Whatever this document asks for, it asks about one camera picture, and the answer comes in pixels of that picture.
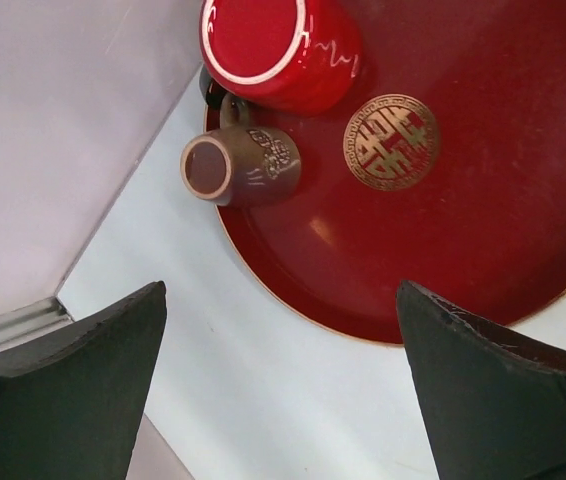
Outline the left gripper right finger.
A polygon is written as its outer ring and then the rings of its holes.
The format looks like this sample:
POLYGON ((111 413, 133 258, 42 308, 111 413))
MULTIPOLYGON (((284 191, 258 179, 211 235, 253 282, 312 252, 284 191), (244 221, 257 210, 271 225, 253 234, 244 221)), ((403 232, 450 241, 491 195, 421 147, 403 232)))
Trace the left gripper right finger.
POLYGON ((396 294, 442 479, 566 479, 566 350, 411 282, 396 294))

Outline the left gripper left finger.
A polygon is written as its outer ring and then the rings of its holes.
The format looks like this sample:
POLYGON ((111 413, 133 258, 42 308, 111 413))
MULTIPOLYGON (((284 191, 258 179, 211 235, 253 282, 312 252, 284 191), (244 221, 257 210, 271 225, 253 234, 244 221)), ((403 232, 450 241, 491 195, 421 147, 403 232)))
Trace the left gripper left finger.
POLYGON ((153 282, 0 352, 0 479, 123 479, 167 320, 153 282))

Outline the brown patterned mug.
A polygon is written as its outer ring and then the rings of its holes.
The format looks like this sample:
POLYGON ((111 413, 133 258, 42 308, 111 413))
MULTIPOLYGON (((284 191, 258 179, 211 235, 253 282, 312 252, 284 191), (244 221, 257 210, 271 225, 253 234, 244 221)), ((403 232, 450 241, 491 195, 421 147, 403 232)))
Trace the brown patterned mug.
POLYGON ((180 173, 189 192, 223 207, 276 203, 295 191, 301 154, 284 131, 252 123, 248 103, 226 94, 219 127, 192 139, 183 149, 180 173))

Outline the large red mug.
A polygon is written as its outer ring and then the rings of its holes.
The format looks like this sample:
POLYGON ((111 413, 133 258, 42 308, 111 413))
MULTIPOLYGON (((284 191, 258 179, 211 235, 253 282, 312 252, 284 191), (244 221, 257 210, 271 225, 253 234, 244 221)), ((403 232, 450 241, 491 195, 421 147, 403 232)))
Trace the large red mug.
POLYGON ((336 105, 363 61, 356 22, 338 1, 206 0, 199 42, 225 90, 302 116, 336 105))

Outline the round red tray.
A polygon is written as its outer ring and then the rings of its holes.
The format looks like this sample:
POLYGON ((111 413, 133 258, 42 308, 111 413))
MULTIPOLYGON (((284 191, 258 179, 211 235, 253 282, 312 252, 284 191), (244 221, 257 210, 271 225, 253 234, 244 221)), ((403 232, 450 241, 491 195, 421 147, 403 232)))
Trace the round red tray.
POLYGON ((401 340, 411 280, 509 325, 566 293, 566 1, 347 1, 364 69, 330 112, 255 109, 303 176, 222 208, 234 249, 327 329, 401 340))

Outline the aluminium corner post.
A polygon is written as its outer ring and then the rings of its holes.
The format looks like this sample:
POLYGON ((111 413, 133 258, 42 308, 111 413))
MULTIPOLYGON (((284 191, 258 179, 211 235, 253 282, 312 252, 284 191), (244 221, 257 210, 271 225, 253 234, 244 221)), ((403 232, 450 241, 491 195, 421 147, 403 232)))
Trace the aluminium corner post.
POLYGON ((49 297, 0 315, 0 351, 50 333, 74 321, 65 306, 49 297))

